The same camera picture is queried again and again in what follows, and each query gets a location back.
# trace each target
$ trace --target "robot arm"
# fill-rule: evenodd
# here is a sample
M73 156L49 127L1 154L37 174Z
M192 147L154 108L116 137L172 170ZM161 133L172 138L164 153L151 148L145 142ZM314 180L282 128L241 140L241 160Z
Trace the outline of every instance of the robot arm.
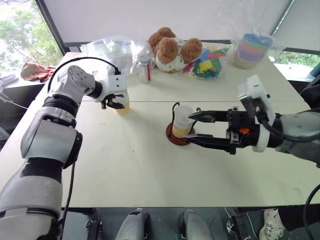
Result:
M274 148L278 152L313 161L320 167L319 112L275 113L270 96L256 75L239 86L239 99L246 111L238 111L235 107L228 111L199 111L189 116L205 123L228 122L226 138L209 134L190 134L184 138L202 147L225 150L233 155L236 154L236 148L247 146L252 146L254 152ZM293 136L292 140L271 134L273 129L284 137ZM308 136L313 136L313 139L308 140Z
M42 108L21 141L25 163L0 194L0 239L56 240L61 233L58 221L62 205L62 169L78 157L82 135L76 115L84 95L121 109L113 102L127 91L123 75L95 81L78 66L70 66L49 91Z

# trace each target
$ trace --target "plastic bag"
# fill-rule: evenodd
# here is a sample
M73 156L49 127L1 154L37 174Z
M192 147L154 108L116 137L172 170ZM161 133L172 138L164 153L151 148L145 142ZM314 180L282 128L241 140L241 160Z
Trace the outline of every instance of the plastic bag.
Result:
M249 69L265 56L275 59L284 49L277 39L268 34L264 24L268 20L268 1L225 1L220 14L228 18L228 35L231 37L231 62L237 67Z
M92 41L80 47L90 57L98 57L109 61L119 68L123 75L137 72L138 59L142 55L153 57L151 46L147 41L134 42L127 36L112 36ZM114 68L101 62L97 64L95 78L114 74Z
M229 47L225 44L204 44L202 54L188 64L182 72L190 78L218 78L226 71Z

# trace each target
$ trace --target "black cable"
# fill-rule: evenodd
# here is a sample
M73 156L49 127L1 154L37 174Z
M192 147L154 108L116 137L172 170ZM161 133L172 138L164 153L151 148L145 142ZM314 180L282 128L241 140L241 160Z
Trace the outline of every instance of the black cable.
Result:
M306 230L306 233L308 234L309 236L309 239L310 240L315 240L314 236L312 235L311 231L310 231L310 228L308 226L308 223L307 223L307 207L310 205L311 203L311 200L312 198L314 197L314 195L316 194L317 191L319 191L320 189L320 184L318 186L316 186L312 192L310 193L310 195L308 196L306 202L305 202L305 205L303 207L303 224L304 224L304 228Z
M69 63L72 63L72 62L75 62L75 61L79 61L79 60L82 60L82 59L96 59L96 60L100 60L102 62L105 62L106 64L109 64L110 66L112 66L114 68L114 75L120 75L121 72L120 70L115 66L113 65L111 62L108 62L107 60L104 60L102 58L99 58L99 57L94 57L94 56L82 56L82 57L76 57L76 58L73 58L73 59L70 59L64 63L62 63L60 66L58 66L56 68L56 70L53 72L53 74L51 75L50 79L49 79L49 83L48 83L48 93L50 91L50 88L51 88L51 83L52 83L52 80L54 79L56 73L65 65L69 64Z
M291 135L286 135L283 132L275 129L272 127L266 119L261 119L260 123L273 135L277 136L278 138L294 142L294 143L308 143L312 142L314 140L320 139L320 132L316 133L311 136L291 136Z
M63 217L61 219L62 229L65 228L65 223L66 223L66 219L67 219L67 213L68 213L69 204L70 204L70 200L71 200L72 190L73 190L73 187L74 187L75 166L76 166L76 163L74 162L72 164L72 168L71 168L71 177L70 177L70 186L69 186L68 198L66 199L66 203L65 203L65 207L64 207L64 211L63 211Z

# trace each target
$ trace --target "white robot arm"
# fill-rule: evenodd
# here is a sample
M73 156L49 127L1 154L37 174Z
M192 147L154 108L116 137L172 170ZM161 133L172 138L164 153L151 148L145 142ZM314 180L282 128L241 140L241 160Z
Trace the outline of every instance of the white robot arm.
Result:
M112 101L127 91L123 75L95 81L73 65L57 80L22 138L20 149L25 163L0 194L0 239L59 238L62 169L77 160L81 147L82 135L75 129L81 100L88 95L103 109L106 105L124 108Z

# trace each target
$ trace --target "white wall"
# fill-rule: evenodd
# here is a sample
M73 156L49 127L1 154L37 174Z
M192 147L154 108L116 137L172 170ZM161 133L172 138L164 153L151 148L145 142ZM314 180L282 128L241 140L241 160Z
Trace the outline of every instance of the white wall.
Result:
M256 17L251 14L250 21L247 16L252 8L247 5L241 8L242 2L255 3ZM171 27L182 39L230 39L257 22L262 22L263 29L270 33L288 0L45 0L45 3L62 40L70 43L115 35L148 39L164 26Z
M320 51L320 0L296 0L275 37L287 47Z

